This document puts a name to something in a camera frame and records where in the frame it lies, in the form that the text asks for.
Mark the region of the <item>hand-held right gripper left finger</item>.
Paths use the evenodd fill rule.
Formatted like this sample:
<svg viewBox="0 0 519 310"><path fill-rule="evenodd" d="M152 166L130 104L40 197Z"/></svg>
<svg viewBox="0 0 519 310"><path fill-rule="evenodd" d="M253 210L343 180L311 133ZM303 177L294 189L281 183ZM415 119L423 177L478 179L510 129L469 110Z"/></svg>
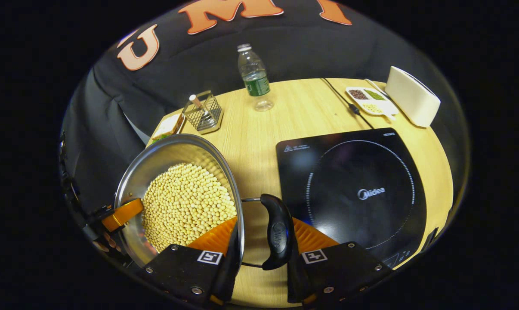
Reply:
<svg viewBox="0 0 519 310"><path fill-rule="evenodd" d="M223 307L232 298L240 266L237 224L233 217L188 246L167 246L137 276L193 307Z"/></svg>

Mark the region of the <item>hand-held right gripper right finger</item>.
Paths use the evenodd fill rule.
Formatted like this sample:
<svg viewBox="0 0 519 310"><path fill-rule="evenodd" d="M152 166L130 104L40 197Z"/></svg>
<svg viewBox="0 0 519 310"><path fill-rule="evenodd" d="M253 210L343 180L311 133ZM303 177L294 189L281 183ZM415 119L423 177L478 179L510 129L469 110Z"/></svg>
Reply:
<svg viewBox="0 0 519 310"><path fill-rule="evenodd" d="M385 281L393 269L355 241L338 243L293 220L293 253L287 263L291 304L340 304Z"/></svg>

